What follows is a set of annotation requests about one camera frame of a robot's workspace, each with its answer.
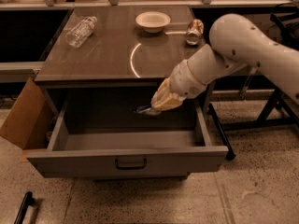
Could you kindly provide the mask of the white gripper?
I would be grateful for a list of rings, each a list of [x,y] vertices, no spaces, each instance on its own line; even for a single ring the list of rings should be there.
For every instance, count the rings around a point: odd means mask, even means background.
[[[206,85],[193,74],[188,61],[183,60],[155,92],[151,106],[159,111],[171,110],[181,106],[185,98],[194,99],[205,90]]]

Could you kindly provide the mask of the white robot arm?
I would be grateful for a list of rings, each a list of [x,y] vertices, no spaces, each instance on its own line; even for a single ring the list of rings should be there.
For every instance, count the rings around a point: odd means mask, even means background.
[[[237,14],[217,19],[209,42],[179,63],[151,99],[158,111],[171,110],[194,99],[208,84],[245,66],[257,69],[299,103],[299,51],[271,40],[250,20]]]

